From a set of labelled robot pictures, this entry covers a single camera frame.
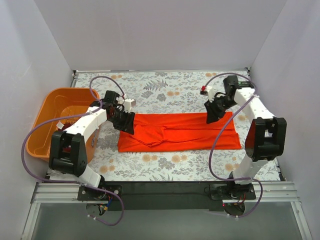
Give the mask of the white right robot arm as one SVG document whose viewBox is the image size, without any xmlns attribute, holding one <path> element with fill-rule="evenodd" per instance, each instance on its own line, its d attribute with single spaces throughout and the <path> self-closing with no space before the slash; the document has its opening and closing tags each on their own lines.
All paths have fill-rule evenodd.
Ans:
<svg viewBox="0 0 320 240">
<path fill-rule="evenodd" d="M 224 92 L 215 92 L 205 84 L 200 94 L 207 96 L 204 106 L 207 111 L 207 124 L 221 120 L 226 111 L 233 106 L 240 108 L 250 121 L 250 128 L 245 139 L 245 156 L 239 167 L 227 178 L 232 182 L 226 186 L 227 195 L 237 199 L 245 192 L 243 185 L 252 183 L 259 170 L 269 161 L 284 152 L 287 121 L 276 117 L 256 95 L 256 88 L 248 77 L 239 80 L 239 73 L 226 72 L 223 80 Z"/>
</svg>

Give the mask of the orange t-shirt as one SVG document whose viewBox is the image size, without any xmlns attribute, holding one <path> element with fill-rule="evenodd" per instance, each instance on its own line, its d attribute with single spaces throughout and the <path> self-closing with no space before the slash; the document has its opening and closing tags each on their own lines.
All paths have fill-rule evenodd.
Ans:
<svg viewBox="0 0 320 240">
<path fill-rule="evenodd" d="M 118 152 L 180 152 L 210 150 L 219 132 L 233 113 L 217 122 L 206 123 L 207 114 L 136 114 L 134 134 L 120 132 Z"/>
</svg>

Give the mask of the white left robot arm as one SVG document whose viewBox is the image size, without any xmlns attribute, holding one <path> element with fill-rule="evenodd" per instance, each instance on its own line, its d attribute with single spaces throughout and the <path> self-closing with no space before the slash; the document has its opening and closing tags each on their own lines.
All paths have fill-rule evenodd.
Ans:
<svg viewBox="0 0 320 240">
<path fill-rule="evenodd" d="M 100 125 L 109 121 L 114 129 L 134 134 L 136 100 L 125 99 L 115 91 L 106 91 L 103 99 L 93 101 L 86 113 L 63 131 L 51 136 L 49 168 L 73 175 L 84 185 L 90 186 L 89 194 L 95 200 L 106 196 L 102 177 L 88 166 L 86 143 Z"/>
</svg>

